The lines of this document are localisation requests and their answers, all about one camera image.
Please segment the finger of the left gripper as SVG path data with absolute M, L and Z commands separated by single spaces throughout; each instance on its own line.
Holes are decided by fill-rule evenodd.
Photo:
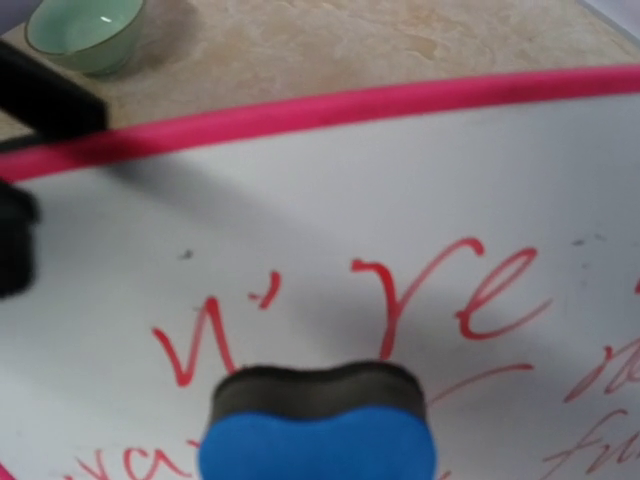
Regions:
M 36 276 L 33 228 L 39 221 L 35 198 L 1 181 L 1 298 L 21 294 Z
M 103 100 L 5 41 L 1 43 L 1 110 L 46 140 L 108 129 Z

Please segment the blue whiteboard eraser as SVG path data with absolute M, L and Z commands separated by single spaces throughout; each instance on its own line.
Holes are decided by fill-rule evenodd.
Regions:
M 432 479 L 426 412 L 395 364 L 248 367 L 214 390 L 197 466 L 203 479 Z

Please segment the pink framed whiteboard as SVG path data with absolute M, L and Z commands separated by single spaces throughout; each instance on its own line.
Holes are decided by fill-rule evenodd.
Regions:
M 381 359 L 441 479 L 639 475 L 639 70 L 429 82 L 4 155 L 36 279 L 1 304 L 18 479 L 193 479 L 211 392 Z

